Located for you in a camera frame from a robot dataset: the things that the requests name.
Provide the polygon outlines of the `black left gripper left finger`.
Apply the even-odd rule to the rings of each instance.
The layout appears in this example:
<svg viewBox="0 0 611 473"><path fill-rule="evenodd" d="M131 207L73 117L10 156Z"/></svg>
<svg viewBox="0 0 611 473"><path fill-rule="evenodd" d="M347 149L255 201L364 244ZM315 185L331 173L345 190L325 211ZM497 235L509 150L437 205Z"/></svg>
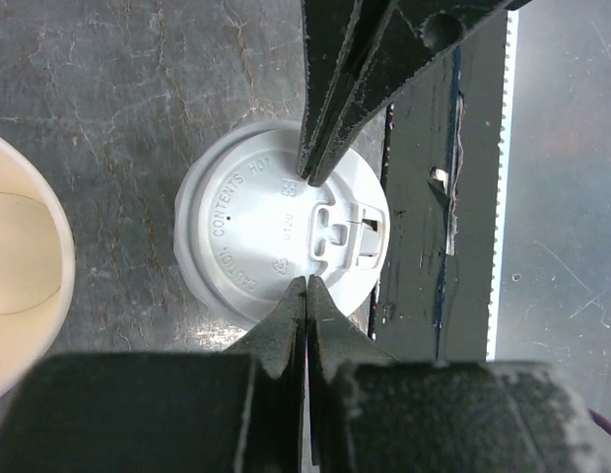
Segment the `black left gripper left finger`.
<svg viewBox="0 0 611 473"><path fill-rule="evenodd" d="M218 353L64 354L24 378L0 472L298 472L306 281Z"/></svg>

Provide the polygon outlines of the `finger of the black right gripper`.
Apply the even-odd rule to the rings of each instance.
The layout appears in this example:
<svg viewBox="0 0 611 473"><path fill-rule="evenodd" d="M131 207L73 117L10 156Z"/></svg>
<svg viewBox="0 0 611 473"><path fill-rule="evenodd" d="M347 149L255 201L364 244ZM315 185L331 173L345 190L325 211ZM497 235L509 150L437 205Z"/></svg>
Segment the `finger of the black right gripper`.
<svg viewBox="0 0 611 473"><path fill-rule="evenodd" d="M320 186L367 122L494 15L503 0L312 1L309 183Z"/></svg>
<svg viewBox="0 0 611 473"><path fill-rule="evenodd" d="M399 88L386 68L396 1L303 1L305 111L297 173L326 178Z"/></svg>

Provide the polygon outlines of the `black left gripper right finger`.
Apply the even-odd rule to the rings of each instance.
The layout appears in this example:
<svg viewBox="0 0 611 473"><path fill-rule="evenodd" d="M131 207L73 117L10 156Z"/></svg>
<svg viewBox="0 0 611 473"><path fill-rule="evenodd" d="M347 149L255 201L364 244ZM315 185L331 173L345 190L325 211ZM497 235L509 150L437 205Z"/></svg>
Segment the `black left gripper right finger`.
<svg viewBox="0 0 611 473"><path fill-rule="evenodd" d="M313 462L324 472L602 472L563 374L533 362L405 363L307 282Z"/></svg>

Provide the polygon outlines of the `white plastic cup lid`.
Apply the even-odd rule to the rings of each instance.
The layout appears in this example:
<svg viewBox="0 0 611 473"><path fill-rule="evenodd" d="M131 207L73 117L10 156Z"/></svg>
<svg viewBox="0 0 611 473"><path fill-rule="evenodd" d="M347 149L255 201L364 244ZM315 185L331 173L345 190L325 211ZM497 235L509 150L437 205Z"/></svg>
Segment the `white plastic cup lid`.
<svg viewBox="0 0 611 473"><path fill-rule="evenodd" d="M348 151L318 187L296 172L294 120L245 124L190 167L175 198L173 252L193 296L250 329L291 281L318 276L345 315L370 296L385 262L390 213L367 161Z"/></svg>

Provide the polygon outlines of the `white paper cup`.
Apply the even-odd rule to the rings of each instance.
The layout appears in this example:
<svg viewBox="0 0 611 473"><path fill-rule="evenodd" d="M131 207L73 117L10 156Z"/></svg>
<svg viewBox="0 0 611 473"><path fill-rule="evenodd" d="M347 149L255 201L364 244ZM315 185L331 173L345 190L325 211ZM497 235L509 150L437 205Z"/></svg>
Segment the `white paper cup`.
<svg viewBox="0 0 611 473"><path fill-rule="evenodd" d="M72 231L52 187L0 137L0 397L50 348L75 285Z"/></svg>

